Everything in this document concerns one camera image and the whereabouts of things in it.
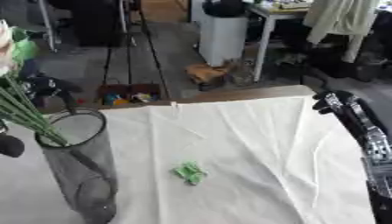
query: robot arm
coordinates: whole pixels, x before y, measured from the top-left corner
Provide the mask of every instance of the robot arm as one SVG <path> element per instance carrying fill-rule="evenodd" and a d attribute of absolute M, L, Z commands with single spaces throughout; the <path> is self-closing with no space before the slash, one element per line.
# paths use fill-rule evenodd
<path fill-rule="evenodd" d="M 378 224 L 392 221 L 392 150 L 388 130 L 361 98 L 345 92 L 314 97 L 320 114 L 334 113 L 362 148 L 367 186 Z"/>

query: white jacket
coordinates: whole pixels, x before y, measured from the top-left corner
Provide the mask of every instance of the white jacket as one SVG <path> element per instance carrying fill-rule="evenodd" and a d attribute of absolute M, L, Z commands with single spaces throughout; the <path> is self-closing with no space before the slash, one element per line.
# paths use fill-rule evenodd
<path fill-rule="evenodd" d="M 350 35 L 349 50 L 343 60 L 354 62 L 363 38 L 375 21 L 380 0 L 315 0 L 304 25 L 312 27 L 308 41 L 318 44 L 327 34 Z"/>

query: tripod leg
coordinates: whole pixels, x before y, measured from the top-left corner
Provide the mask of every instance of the tripod leg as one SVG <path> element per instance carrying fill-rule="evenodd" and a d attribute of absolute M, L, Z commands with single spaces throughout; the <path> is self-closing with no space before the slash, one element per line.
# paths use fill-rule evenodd
<path fill-rule="evenodd" d="M 160 62 L 158 60 L 157 51 L 155 50 L 155 46 L 154 46 L 154 44 L 152 42 L 151 32 L 150 32 L 150 29 L 149 29 L 149 27 L 147 25 L 147 21 L 145 19 L 142 7 L 139 7 L 139 15 L 140 15 L 140 18 L 142 20 L 142 30 L 143 30 L 143 32 L 144 32 L 144 34 L 147 37 L 147 40 L 149 42 L 151 53 L 152 53 L 152 57 L 154 59 L 155 66 L 157 67 L 157 70 L 159 72 L 159 78 L 160 78 L 160 80 L 162 82 L 162 85 L 164 86 L 164 93 L 166 94 L 166 97 L 170 99 L 171 96 L 170 96 L 170 93 L 169 93 L 169 89 L 167 88 L 166 80 L 165 80 L 164 74 L 162 72 L 162 67 L 161 67 L 161 64 L 160 64 Z"/>
<path fill-rule="evenodd" d="M 108 42 L 108 53 L 107 53 L 107 57 L 106 57 L 106 61 L 105 61 L 105 66 L 103 67 L 103 80 L 102 80 L 102 85 L 106 85 L 107 84 L 107 80 L 108 80 L 108 74 L 109 74 L 109 69 L 110 69 L 110 63 L 112 60 L 112 53 L 113 53 L 113 42 L 115 41 L 115 35 L 116 35 L 116 28 L 117 28 L 117 23 L 118 23 L 118 18 L 119 18 L 119 5 L 120 1 L 115 3 L 115 7 L 114 7 L 114 17 L 113 17 L 113 24 L 112 24 L 112 37 L 110 39 L 110 41 Z"/>
<path fill-rule="evenodd" d="M 131 63 L 131 61 L 130 61 L 130 44 L 131 44 L 131 41 L 132 41 L 132 37 L 130 36 L 130 27 L 131 27 L 131 19 L 130 19 L 130 16 L 131 16 L 131 11 L 130 11 L 130 9 L 131 9 L 131 3 L 130 3 L 130 1 L 127 1 L 128 2 L 128 9 L 127 9 L 127 12 L 128 12 L 128 15 L 126 15 L 126 38 L 127 38 L 127 66 L 128 66 L 128 83 L 131 85 L 132 84 L 132 69 L 131 69 L 131 65 L 130 65 L 130 63 Z"/>

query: desk leg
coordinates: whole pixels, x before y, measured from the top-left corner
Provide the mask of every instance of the desk leg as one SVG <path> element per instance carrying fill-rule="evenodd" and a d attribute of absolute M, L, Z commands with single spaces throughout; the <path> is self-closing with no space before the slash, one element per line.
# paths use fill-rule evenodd
<path fill-rule="evenodd" d="M 276 20 L 273 17 L 267 17 L 265 20 L 264 29 L 262 31 L 262 40 L 260 41 L 257 62 L 255 64 L 255 82 L 258 82 L 262 76 L 265 53 L 267 52 L 268 43 L 270 42 L 270 34 L 275 29 L 275 22 Z"/>

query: green paper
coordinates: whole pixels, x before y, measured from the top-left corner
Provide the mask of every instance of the green paper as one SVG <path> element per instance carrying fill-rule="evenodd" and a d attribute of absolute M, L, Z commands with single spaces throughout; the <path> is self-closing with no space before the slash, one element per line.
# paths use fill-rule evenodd
<path fill-rule="evenodd" d="M 173 171 L 192 186 L 196 186 L 207 175 L 194 162 L 183 163 L 180 167 L 174 168 Z"/>

